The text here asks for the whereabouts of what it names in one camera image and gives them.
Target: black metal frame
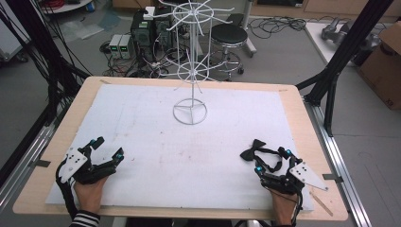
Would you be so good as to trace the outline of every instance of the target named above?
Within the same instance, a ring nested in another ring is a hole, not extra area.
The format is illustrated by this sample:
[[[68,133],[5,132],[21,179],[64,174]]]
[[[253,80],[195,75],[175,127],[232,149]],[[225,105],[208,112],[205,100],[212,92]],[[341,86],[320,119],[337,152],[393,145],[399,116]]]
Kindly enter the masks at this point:
[[[36,138],[40,129],[44,125],[49,125],[56,117],[57,108],[61,102],[61,96],[75,96],[78,93],[80,85],[77,82],[76,76],[82,79],[90,77],[89,74],[78,69],[62,56],[31,1],[6,0],[6,2],[18,21],[24,27],[30,41],[45,60],[45,69],[43,69],[41,68],[43,66],[36,62],[38,58],[35,56],[28,44],[26,44],[16,32],[7,15],[0,11],[0,19],[15,36],[31,59],[36,60],[35,64],[41,74],[48,76],[48,78],[46,78],[48,83],[48,105],[21,141],[17,149],[11,154],[7,162],[1,168],[0,187],[3,186],[10,173],[18,165],[30,144]]]
[[[370,0],[357,17],[333,58],[321,73],[296,85],[298,90],[301,90],[315,83],[312,91],[305,96],[305,102],[309,102],[313,106],[320,106],[322,98],[327,93],[324,128],[331,137],[333,136],[331,126],[333,121],[334,99],[339,75],[348,61],[357,53],[359,46],[370,34],[384,12],[392,4],[392,1],[393,0]]]

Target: stool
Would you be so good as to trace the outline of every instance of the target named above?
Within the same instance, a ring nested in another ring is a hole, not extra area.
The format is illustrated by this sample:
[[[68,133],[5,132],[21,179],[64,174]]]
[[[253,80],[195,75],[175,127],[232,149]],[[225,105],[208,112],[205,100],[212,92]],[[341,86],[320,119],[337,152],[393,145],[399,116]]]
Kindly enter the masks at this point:
[[[239,26],[221,24],[212,27],[211,41],[214,44],[221,45],[223,50],[213,52],[211,57],[215,58],[217,53],[221,53],[220,62],[218,63],[218,65],[221,66],[217,69],[220,72],[226,72],[228,74],[228,81],[231,81],[231,72],[237,70],[238,74],[244,73],[241,58],[228,49],[242,46],[247,42],[247,39],[247,32]]]

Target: cardboard box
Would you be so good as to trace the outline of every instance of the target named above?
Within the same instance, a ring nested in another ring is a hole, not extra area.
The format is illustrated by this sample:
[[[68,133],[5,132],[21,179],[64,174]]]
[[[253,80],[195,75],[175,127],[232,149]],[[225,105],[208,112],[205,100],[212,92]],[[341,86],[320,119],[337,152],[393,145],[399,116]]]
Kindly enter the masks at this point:
[[[401,110],[401,22],[379,37],[382,44],[360,66],[358,73],[391,110]]]
[[[113,7],[118,9],[144,9],[153,6],[153,0],[113,0]]]

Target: human hand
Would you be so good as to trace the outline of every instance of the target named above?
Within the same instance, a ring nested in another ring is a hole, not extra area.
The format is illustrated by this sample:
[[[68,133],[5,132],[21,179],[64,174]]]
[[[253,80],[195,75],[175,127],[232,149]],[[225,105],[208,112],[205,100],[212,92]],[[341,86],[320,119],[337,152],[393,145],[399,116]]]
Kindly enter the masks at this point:
[[[269,189],[269,191],[273,199],[273,209],[277,225],[291,225],[292,215],[298,202],[298,195],[283,194],[274,189]]]
[[[96,183],[81,184],[76,182],[74,189],[76,191],[81,210],[97,214],[100,210],[100,201],[103,194],[103,185],[107,177],[100,179]]]

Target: power supply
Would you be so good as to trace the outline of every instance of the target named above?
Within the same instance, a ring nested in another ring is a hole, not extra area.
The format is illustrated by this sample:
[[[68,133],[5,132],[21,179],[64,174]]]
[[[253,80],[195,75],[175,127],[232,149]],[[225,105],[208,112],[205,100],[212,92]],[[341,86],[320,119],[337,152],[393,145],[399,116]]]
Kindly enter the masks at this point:
[[[138,60],[145,58],[146,61],[155,61],[156,53],[153,53],[153,45],[156,40],[156,27],[154,20],[144,20],[142,10],[137,11],[133,16],[131,35]]]
[[[123,35],[118,45],[121,59],[131,59],[133,57],[133,41],[131,35]]]
[[[109,44],[110,50],[112,51],[112,56],[115,59],[121,59],[121,54],[118,49],[118,45],[120,44],[120,40],[122,37],[123,37],[122,35],[113,35],[113,38]]]

